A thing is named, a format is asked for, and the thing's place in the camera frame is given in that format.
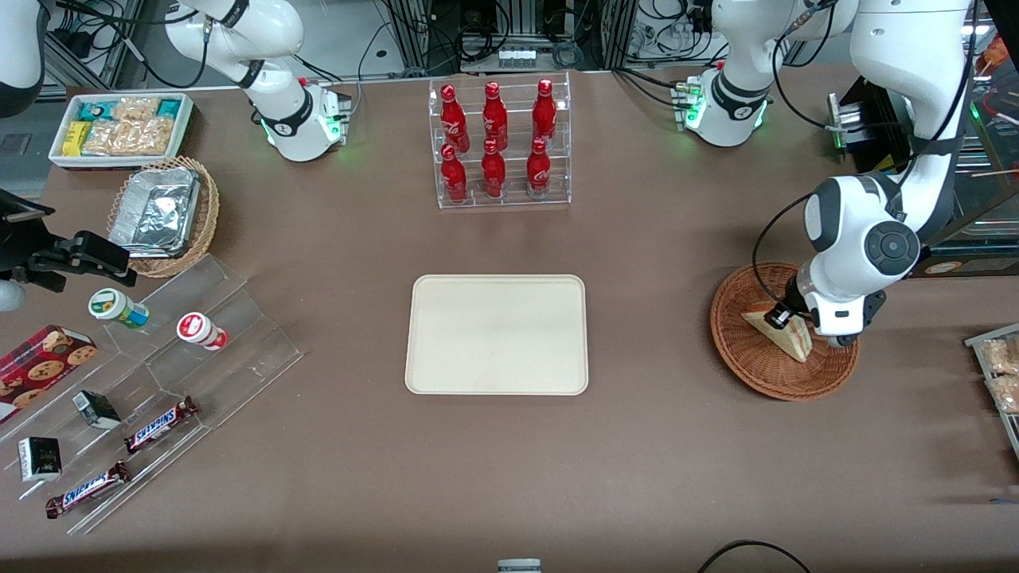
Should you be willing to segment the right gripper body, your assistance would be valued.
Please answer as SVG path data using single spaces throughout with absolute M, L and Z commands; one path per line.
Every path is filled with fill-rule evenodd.
M 25 290 L 14 281 L 14 268 L 48 246 L 44 224 L 1 225 L 1 312 L 18 310 L 25 301 Z

